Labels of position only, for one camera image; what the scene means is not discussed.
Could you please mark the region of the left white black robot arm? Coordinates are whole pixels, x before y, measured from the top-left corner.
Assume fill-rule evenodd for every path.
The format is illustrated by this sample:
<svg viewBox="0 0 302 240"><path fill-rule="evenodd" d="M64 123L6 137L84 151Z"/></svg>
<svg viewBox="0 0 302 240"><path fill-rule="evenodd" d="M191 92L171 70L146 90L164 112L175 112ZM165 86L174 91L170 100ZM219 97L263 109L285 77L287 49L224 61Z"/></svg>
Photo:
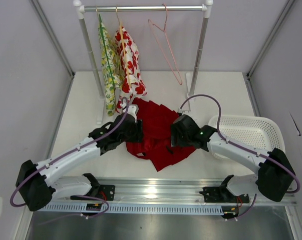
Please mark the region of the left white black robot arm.
<svg viewBox="0 0 302 240"><path fill-rule="evenodd" d="M51 200L74 197L94 200L99 195L99 183L90 173L79 177L61 177L75 167L116 149L122 143L142 141L142 120L131 114L121 114L114 122L94 129L66 152L38 163L24 162L17 177L16 189L32 212L45 207Z"/></svg>

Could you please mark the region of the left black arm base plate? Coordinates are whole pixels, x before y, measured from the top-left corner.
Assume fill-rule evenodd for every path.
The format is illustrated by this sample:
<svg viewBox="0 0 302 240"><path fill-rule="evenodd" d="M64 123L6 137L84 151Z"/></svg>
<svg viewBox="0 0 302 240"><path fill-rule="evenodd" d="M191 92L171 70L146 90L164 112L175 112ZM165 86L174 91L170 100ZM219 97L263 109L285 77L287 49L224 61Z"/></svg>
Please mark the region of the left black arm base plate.
<svg viewBox="0 0 302 240"><path fill-rule="evenodd" d="M115 186L114 185L105 185L102 184L98 189L89 191L86 196L88 197L97 197L105 201L113 201L115 195Z"/></svg>

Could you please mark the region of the red skirt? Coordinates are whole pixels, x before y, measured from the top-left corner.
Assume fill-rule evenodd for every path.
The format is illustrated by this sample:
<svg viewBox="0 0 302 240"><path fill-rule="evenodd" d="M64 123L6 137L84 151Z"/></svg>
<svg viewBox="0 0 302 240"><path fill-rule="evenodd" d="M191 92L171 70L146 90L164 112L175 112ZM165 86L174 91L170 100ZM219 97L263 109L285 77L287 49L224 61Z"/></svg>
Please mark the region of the red skirt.
<svg viewBox="0 0 302 240"><path fill-rule="evenodd" d="M171 146L170 126L178 118L177 112L141 98L135 98L133 104L139 108L137 119L142 121L143 139L140 143L126 143L131 155L150 160L159 172L188 158L195 151L190 146Z"/></svg>

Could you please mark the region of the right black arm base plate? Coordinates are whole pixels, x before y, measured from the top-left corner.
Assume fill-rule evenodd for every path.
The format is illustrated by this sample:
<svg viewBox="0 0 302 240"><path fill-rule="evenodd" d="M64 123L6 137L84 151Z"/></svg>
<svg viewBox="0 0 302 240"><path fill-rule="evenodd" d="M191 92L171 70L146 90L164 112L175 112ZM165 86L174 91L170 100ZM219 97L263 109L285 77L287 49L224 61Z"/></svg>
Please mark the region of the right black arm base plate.
<svg viewBox="0 0 302 240"><path fill-rule="evenodd" d="M206 203L249 203L248 195L235 196L226 188L226 184L205 186L199 194L204 197Z"/></svg>

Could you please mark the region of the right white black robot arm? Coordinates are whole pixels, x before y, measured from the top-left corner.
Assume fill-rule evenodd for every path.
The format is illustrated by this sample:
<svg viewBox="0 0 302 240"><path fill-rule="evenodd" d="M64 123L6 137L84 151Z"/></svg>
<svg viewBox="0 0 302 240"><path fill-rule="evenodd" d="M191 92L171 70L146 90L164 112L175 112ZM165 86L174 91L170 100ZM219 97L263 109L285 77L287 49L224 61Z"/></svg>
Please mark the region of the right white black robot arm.
<svg viewBox="0 0 302 240"><path fill-rule="evenodd" d="M262 194L273 202L280 202L296 180L295 172L285 153L248 146L227 139L218 127L199 127L188 115L179 116L170 126L173 147L194 147L227 157L252 171L250 175L228 175L219 186L219 196L230 202L243 194Z"/></svg>

